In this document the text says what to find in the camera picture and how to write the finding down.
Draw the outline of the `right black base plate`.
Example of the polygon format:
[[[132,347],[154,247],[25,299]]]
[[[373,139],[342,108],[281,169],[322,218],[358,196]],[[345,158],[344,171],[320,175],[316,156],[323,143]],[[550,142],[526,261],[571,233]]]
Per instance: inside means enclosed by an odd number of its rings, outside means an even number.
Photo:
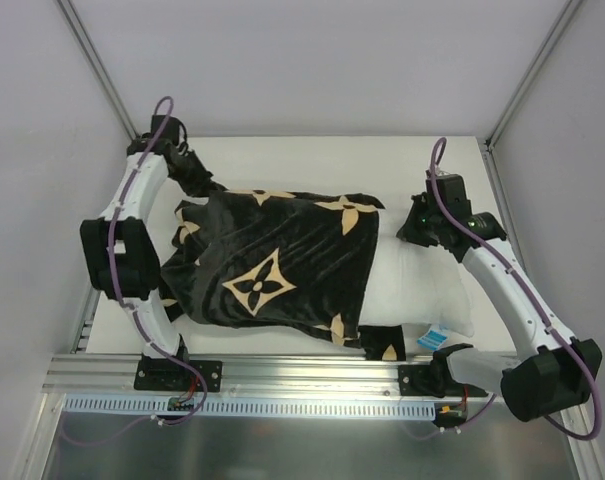
[[[399,365],[397,374],[399,393],[403,397],[443,398],[446,395],[442,374],[429,365]]]

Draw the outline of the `aluminium mounting rail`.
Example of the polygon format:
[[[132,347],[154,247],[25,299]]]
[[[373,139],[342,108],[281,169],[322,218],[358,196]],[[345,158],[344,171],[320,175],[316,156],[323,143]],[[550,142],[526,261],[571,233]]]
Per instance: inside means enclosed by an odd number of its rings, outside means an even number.
[[[215,397],[394,400],[399,365],[426,365],[427,355],[405,362],[349,356],[197,355],[223,363]],[[51,360],[44,393],[133,392],[138,354],[65,354]]]

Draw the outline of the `blue pillow label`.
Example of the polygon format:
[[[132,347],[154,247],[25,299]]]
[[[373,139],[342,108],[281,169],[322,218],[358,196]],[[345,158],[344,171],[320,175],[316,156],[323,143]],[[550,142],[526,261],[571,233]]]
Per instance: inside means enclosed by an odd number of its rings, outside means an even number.
[[[449,335],[446,329],[440,325],[431,325],[426,333],[420,336],[416,343],[430,351],[439,350],[448,340]]]

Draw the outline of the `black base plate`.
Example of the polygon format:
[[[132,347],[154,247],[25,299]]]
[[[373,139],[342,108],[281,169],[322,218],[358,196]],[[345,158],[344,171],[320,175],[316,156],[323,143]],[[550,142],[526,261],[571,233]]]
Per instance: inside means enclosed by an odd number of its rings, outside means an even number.
[[[133,388],[137,391],[188,392],[195,385],[196,392],[203,391],[206,384],[209,392],[220,391],[223,363],[216,360],[189,360],[191,369],[166,358],[156,359],[142,356],[137,363]]]
[[[399,365],[397,374],[399,393],[403,397],[443,398],[446,395],[442,374],[429,365]]]

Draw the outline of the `left aluminium frame post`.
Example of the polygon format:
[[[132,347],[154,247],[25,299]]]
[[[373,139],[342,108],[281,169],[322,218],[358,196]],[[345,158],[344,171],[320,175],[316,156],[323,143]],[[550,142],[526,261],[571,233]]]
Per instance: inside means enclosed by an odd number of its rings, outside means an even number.
[[[130,140],[134,139],[138,135],[136,126],[101,58],[85,22],[81,18],[75,2],[71,0],[54,0],[53,3],[58,8],[64,23],[70,30],[118,124]]]

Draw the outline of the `white pillow insert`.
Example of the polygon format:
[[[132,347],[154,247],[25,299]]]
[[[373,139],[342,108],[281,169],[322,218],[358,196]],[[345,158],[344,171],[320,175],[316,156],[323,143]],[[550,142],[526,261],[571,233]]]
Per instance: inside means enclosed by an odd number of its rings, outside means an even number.
[[[445,251],[390,236],[378,238],[359,324],[433,324],[466,337],[475,333],[457,263]]]

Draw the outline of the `aluminium frame post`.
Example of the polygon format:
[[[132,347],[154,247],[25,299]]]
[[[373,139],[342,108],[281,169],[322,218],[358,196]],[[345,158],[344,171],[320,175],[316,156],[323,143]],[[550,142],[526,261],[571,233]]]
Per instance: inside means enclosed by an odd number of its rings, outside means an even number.
[[[130,140],[134,139],[138,135],[136,126],[101,58],[85,22],[81,18],[75,2],[71,0],[54,0],[53,3],[58,8],[64,23],[70,30],[118,124]]]
[[[546,64],[585,4],[585,0],[568,0],[563,3],[562,8],[529,62],[523,76],[518,81],[515,90],[509,97],[494,127],[484,141],[484,146],[489,152],[493,151],[497,146],[518,109],[523,104]]]

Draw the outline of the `black beige patterned pillowcase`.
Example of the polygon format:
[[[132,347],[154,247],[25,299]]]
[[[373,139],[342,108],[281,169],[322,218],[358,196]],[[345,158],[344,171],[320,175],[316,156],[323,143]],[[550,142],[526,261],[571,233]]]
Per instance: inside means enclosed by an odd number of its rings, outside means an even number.
[[[171,320],[283,326],[368,360],[403,360],[401,327],[361,318],[383,209],[362,193],[214,191],[206,202],[183,200],[175,251],[161,267],[162,305]]]

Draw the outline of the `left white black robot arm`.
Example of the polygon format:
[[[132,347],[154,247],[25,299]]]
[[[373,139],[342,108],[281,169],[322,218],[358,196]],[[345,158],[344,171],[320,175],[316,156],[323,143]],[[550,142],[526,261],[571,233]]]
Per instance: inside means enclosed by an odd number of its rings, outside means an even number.
[[[146,226],[167,179],[193,198],[225,189],[189,146],[184,124],[155,113],[150,131],[127,147],[125,172],[113,199],[98,218],[81,223],[80,237],[92,287],[118,303],[143,341],[143,371],[156,370],[167,389],[179,390],[193,369],[184,340],[161,303],[161,264]]]

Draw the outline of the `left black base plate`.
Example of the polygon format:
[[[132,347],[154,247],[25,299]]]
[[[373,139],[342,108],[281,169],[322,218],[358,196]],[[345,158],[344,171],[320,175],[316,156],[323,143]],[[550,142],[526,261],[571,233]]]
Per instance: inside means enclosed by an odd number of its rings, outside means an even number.
[[[216,360],[189,360],[191,369],[166,358],[156,359],[142,356],[137,363],[133,388],[137,391],[188,392],[195,385],[196,392],[203,391],[206,384],[209,392],[220,391],[223,363]]]

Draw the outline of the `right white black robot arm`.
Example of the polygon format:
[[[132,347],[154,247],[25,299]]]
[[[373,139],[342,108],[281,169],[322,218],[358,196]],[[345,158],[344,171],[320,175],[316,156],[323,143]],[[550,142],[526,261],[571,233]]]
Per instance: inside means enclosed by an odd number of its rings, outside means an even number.
[[[516,260],[505,230],[490,213],[473,213],[464,180],[430,174],[413,204],[399,239],[441,247],[483,288],[516,349],[511,360],[458,344],[434,353],[430,382],[451,395],[470,385],[501,396],[520,421],[550,419],[565,409],[593,404],[593,429],[603,415],[596,377],[602,351],[580,340],[542,299]]]

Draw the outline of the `right aluminium frame post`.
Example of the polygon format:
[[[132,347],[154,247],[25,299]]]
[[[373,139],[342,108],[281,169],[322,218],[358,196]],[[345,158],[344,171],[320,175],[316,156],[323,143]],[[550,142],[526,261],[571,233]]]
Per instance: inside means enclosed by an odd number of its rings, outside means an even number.
[[[529,62],[523,76],[518,81],[515,90],[509,97],[494,127],[484,141],[484,146],[489,152],[493,151],[497,146],[518,109],[523,104],[546,64],[585,4],[585,0],[568,0],[563,3],[562,8]]]

